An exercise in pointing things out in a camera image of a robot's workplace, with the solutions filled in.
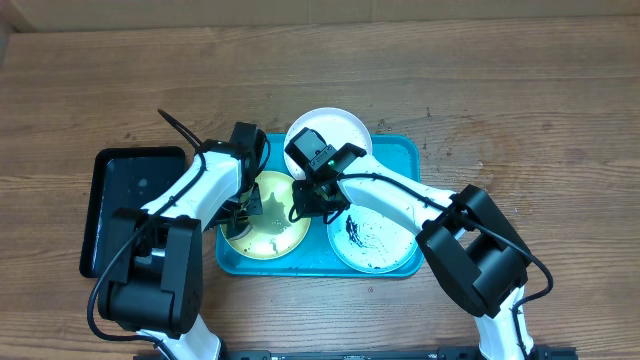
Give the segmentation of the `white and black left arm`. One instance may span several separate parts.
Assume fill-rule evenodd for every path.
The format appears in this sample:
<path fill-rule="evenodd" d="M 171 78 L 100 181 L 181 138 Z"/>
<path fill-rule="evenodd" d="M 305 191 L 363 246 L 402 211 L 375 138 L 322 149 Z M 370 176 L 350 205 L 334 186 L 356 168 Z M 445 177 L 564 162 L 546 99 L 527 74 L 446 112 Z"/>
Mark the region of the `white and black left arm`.
<path fill-rule="evenodd" d="M 113 213 L 87 322 L 100 339 L 149 342 L 166 359 L 217 359 L 222 342 L 200 315 L 202 234 L 215 225 L 232 239 L 249 232 L 262 212 L 256 178 L 270 146 L 254 124 L 236 123 L 227 142 L 173 126 L 194 147 L 194 162 L 158 198 Z"/>

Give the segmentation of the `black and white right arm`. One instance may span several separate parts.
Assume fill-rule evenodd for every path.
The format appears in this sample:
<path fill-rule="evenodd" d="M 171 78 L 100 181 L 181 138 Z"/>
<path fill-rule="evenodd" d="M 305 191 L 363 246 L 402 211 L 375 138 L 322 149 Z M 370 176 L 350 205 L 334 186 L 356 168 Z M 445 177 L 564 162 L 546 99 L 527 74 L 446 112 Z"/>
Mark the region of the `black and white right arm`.
<path fill-rule="evenodd" d="M 353 144 L 289 143 L 285 152 L 305 173 L 293 186 L 298 216 L 333 220 L 351 205 L 383 215 L 414 235 L 441 288 L 475 318 L 484 358 L 536 358 L 522 307 L 553 286 L 526 294 L 527 269 L 551 273 L 486 192 L 429 187 Z"/>

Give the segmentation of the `yellow-rimmed plate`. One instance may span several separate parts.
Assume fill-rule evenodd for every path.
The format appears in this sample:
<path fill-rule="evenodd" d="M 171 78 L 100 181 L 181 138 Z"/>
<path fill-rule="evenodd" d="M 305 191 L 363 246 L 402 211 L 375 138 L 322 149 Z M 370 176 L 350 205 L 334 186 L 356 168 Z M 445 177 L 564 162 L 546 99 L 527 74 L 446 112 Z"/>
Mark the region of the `yellow-rimmed plate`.
<path fill-rule="evenodd" d="M 263 212 L 248 217 L 244 234 L 230 240 L 227 225 L 221 225 L 223 238 L 240 255 L 255 260 L 272 260 L 296 248 L 304 239 L 311 220 L 289 221 L 293 206 L 294 179 L 276 171 L 264 171 L 256 179 Z"/>

